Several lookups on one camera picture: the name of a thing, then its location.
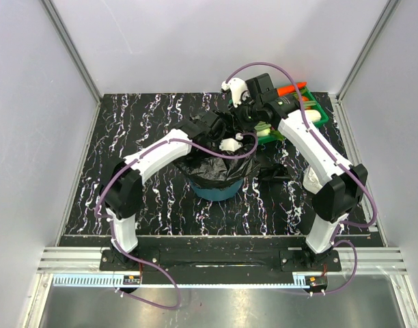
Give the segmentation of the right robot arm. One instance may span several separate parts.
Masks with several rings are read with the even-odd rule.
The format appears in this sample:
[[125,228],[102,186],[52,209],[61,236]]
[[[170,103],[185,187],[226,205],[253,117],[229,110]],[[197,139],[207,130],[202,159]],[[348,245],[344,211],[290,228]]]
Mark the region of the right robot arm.
[[230,109],[242,127],[269,123],[296,147],[316,174],[321,188],[312,199],[316,216],[301,262],[311,271],[319,269],[326,261],[324,252],[331,248],[337,225],[363,197],[367,169],[362,164],[353,165],[336,151],[301,111],[301,96],[280,96],[269,74],[247,81],[233,78],[224,81],[221,88],[230,93]]

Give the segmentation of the teal plastic trash bin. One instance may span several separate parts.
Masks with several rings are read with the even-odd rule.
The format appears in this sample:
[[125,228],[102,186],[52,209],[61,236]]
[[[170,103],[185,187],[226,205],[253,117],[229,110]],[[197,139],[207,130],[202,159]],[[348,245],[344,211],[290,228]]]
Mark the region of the teal plastic trash bin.
[[204,200],[211,201],[211,202],[221,202],[221,201],[233,198],[239,192],[243,183],[244,183],[243,179],[238,180],[231,186],[223,188],[223,189],[217,189],[217,188],[204,189],[204,188],[198,187],[193,182],[190,182],[190,186],[192,190],[194,191],[194,193],[196,194],[196,196]]

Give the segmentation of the black trash bag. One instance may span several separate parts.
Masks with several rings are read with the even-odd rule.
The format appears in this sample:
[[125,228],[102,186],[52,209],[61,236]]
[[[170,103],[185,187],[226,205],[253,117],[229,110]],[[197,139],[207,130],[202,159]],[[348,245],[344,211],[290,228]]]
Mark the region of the black trash bag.
[[[223,189],[251,174],[260,164],[255,158],[257,137],[253,132],[244,132],[236,124],[235,117],[222,111],[208,111],[179,121],[174,128],[186,133],[193,145],[189,154],[173,164],[191,182],[204,189]],[[235,152],[209,150],[198,145],[199,129],[226,128],[223,139],[242,133],[243,147]]]

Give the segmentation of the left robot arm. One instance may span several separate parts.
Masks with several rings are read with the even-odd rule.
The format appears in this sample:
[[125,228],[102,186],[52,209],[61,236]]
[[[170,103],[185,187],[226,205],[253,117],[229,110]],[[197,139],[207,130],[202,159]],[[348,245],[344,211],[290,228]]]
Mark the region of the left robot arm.
[[136,214],[142,206],[143,187],[149,178],[192,148],[221,140],[227,124],[219,114],[208,112],[200,118],[177,123],[164,137],[134,154],[109,160],[100,176],[100,198],[94,209],[97,218],[111,225],[115,262],[124,270],[136,267],[139,254],[135,232]]

